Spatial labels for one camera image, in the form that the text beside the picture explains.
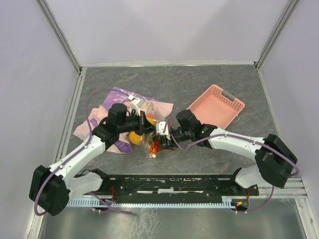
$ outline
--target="metal floor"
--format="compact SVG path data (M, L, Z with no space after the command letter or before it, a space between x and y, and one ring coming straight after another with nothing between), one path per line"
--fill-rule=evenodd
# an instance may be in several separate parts
M186 109L208 87L217 84L245 103L245 108L227 127L250 136L276 133L261 81L254 66L166 66L88 68L72 132L85 120L85 105L99 89L117 86L156 100L174 103L171 118ZM89 109L98 107L107 93L96 95ZM81 140L70 138L68 153ZM131 154L104 153L85 168L100 168L108 174L232 174L253 162L222 150L193 147L149 159L143 147ZM251 208L263 203L251 199ZM86 208L66 208L60 215L46 216L45 239L303 239L305 233L293 199L273 199L261 211L235 215L225 209L127 209L126 215L98 215Z
M251 200L251 207L262 200ZM134 215L66 208L45 216L40 239L306 239L295 201L272 200L263 211L129 208Z

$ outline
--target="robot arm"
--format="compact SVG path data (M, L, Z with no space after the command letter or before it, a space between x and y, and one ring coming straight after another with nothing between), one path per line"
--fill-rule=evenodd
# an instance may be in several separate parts
M244 169L239 168L232 175L231 180L229 180L229 188L234 193L236 190L249 188L264 181L277 187L284 187L293 166L262 145L268 145L279 151L293 164L297 162L292 152L275 135L270 134L267 138L261 138L230 133L214 125L201 124L189 110L181 111L177 115L176 118L181 127L171 129L168 134L160 126L163 125L163 122L154 127L146 120L144 112L140 111L139 108L134 109L138 113L132 112L128 117L125 105L114 104L109 110L108 117L93 130L92 139L88 145L86 144L89 138L65 158L48 168L39 166L33 174L29 197L35 201L45 179L58 167L60 170L52 176L44 187L38 201L39 206L51 215L59 214L70 200L99 190L103 180L107 178L107 175L102 171L95 170L78 178L75 178L75 175L93 158L112 146L119 139L120 133L129 131L135 131L139 135L156 131L158 135L163 136L161 140L163 145L169 144L176 147L177 142L192 140L201 147L228 150L254 160L256 165ZM171 141L170 137L177 140L176 143ZM82 151L74 156L74 153L81 148L83 148ZM61 164L70 157L73 158L62 166Z

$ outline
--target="black mounting plate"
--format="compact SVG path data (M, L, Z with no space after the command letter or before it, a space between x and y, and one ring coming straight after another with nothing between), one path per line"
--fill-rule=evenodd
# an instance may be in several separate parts
M222 203L222 196L246 196L247 189L235 194L229 187L232 175L108 175L97 195L111 195L114 187L119 203ZM257 185L249 189L258 196Z

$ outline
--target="black cable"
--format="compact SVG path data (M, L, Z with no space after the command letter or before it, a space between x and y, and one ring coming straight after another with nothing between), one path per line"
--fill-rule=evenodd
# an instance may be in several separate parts
M89 172L91 172L91 170L90 169L84 169L83 171L82 171L82 173L80 173L80 176L82 176L82 174L85 172L85 171L89 171Z
M107 119L107 117L103 118L103 119L100 121L99 125L102 125L102 124L106 121L106 119Z

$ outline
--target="basket handle hole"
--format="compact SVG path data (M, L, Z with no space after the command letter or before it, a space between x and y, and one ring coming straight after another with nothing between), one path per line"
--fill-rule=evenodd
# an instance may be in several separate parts
M231 95L230 93L228 93L227 91L222 91L222 96L229 99L230 101L234 101L236 99L236 97L234 97L233 95Z

